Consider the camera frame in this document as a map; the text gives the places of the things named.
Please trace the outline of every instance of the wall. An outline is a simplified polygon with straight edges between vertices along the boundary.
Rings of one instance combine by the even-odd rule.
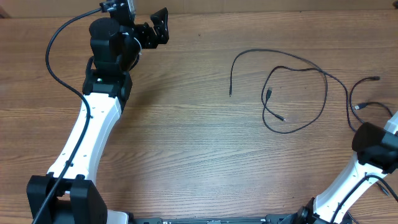
[[[77,16],[105,0],[0,0],[10,17]],[[393,0],[136,0],[138,14],[393,9]]]

